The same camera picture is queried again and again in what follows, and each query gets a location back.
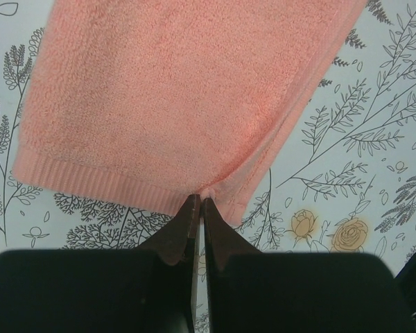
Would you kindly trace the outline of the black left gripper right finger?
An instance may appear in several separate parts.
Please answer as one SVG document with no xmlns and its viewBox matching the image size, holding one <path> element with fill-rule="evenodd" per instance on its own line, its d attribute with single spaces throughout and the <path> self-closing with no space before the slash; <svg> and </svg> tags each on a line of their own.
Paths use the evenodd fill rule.
<svg viewBox="0 0 416 333">
<path fill-rule="evenodd" d="M 203 203 L 212 332 L 414 332 L 388 267 L 363 253 L 263 253 Z"/>
</svg>

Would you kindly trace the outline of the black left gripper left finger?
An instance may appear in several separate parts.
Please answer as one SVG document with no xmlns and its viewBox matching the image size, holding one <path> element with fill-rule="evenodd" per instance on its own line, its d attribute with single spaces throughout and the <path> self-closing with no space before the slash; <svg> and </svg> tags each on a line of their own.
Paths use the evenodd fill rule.
<svg viewBox="0 0 416 333">
<path fill-rule="evenodd" d="M 0 332 L 193 332 L 201 200 L 132 250 L 0 254 Z"/>
</svg>

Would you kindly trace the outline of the pink panda towel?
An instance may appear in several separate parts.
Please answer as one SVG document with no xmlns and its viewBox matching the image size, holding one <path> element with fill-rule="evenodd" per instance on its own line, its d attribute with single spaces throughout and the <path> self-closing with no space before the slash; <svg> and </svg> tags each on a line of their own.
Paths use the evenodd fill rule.
<svg viewBox="0 0 416 333">
<path fill-rule="evenodd" d="M 364 1 L 56 1 L 13 177 L 238 225 Z"/>
</svg>

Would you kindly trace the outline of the floral patterned table mat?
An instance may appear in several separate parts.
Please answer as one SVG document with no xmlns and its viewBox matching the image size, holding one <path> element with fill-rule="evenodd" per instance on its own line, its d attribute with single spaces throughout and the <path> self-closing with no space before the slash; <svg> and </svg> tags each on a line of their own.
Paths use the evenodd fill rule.
<svg viewBox="0 0 416 333">
<path fill-rule="evenodd" d="M 24 99 L 55 2 L 0 2 L 0 254 L 132 250 L 179 210 L 66 194 L 12 174 Z M 416 1 L 364 2 L 241 222 L 223 220 L 263 253 L 374 255 L 395 280 L 416 250 Z M 192 195 L 201 200 L 193 332 L 212 332 L 202 215 L 208 198 Z"/>
</svg>

